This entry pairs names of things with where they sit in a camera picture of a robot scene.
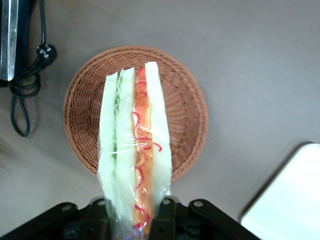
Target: round basket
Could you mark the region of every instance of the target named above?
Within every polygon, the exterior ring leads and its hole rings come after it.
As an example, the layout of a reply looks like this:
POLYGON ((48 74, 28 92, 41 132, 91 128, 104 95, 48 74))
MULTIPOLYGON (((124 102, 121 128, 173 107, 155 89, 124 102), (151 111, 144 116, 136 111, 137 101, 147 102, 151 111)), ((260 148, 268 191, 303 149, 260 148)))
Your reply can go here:
POLYGON ((64 129, 82 164, 97 174, 99 118, 106 75, 156 61, 159 67, 172 151, 172 181, 195 163, 208 131, 208 109, 199 85, 181 63, 164 52, 144 46, 104 51, 73 77, 64 100, 64 129))

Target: black holder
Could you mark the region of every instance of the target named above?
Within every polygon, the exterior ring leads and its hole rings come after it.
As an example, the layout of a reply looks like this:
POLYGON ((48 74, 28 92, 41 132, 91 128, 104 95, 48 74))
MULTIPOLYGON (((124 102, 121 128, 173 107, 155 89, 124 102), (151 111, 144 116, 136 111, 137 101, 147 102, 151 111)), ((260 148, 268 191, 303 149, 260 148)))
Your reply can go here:
MULTIPOLYGON (((0 240, 110 240, 110 219, 103 197, 78 210, 58 204, 0 240)), ((183 206, 168 196, 152 220, 148 240, 259 240, 250 231, 204 199, 183 206)))

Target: plastic wrap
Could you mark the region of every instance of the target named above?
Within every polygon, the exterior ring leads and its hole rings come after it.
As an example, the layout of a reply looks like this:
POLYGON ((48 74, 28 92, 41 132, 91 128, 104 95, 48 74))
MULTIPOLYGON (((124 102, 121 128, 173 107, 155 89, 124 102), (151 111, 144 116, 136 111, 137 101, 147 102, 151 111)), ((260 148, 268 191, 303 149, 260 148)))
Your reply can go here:
POLYGON ((106 76, 98 138, 98 178, 112 238, 146 239, 170 193, 172 162, 164 96, 156 62, 106 76))

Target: gray table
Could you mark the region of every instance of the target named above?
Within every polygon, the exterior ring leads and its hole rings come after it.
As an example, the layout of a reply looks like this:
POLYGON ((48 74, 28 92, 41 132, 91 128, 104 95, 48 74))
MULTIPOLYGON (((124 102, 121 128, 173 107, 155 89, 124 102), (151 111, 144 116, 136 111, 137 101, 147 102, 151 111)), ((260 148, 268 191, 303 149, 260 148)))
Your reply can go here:
MULTIPOLYGON (((320 1, 45 1, 47 41, 56 62, 27 101, 29 138, 11 127, 8 88, 0 88, 0 235, 61 202, 80 208, 101 196, 63 127, 76 71, 113 47, 158 48, 198 80, 209 110, 206 145, 172 184, 183 204, 211 201, 236 219, 293 151, 320 143, 320 1)), ((30 60, 40 43, 31 18, 30 60)))

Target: black power cable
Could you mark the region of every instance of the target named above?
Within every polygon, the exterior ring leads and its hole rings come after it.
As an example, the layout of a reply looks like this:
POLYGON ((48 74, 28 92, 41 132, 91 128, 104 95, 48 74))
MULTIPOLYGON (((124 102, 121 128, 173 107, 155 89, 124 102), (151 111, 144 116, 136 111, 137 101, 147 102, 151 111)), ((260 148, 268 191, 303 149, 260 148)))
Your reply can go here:
POLYGON ((41 78, 39 72, 45 69, 47 66, 51 65, 53 61, 57 58, 57 50, 51 44, 46 43, 47 33, 46 33, 46 19, 45 19, 45 7, 44 0, 39 1, 40 6, 40 17, 41 17, 41 44, 37 47, 37 57, 33 64, 30 67, 27 67, 23 70, 22 75, 16 76, 10 83, 10 91, 12 92, 11 98, 11 106, 10 106, 10 117, 11 124, 14 130, 21 136, 27 137, 30 132, 30 121, 28 117, 28 113, 25 107, 24 99, 31 98, 39 92, 41 88, 41 78), (33 83, 29 85, 22 85, 23 78, 35 77, 33 83), (33 91, 31 93, 25 94, 24 91, 33 91), (15 105, 16 100, 18 99, 22 113, 25 119, 26 128, 25 131, 22 132, 15 118, 15 105))

